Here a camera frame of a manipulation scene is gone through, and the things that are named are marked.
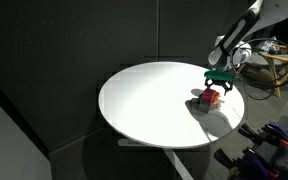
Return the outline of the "black gripper green mount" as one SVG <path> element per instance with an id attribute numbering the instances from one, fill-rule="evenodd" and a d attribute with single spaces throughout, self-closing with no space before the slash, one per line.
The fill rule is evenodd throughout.
<path id="1" fill-rule="evenodd" d="M 208 70 L 204 73 L 206 88 L 211 88 L 212 85 L 222 86 L 227 94 L 233 89 L 234 74 L 220 70 Z"/>

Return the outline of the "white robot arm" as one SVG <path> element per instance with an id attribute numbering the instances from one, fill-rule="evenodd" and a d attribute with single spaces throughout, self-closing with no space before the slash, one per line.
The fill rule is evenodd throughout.
<path id="1" fill-rule="evenodd" d="M 248 35 L 288 18 L 288 0 L 254 0 L 231 28 L 218 36 L 208 55 L 211 70 L 204 73 L 205 85 L 222 86 L 225 92 L 233 88 L 229 69 L 250 59 L 251 50 L 243 39 Z"/>

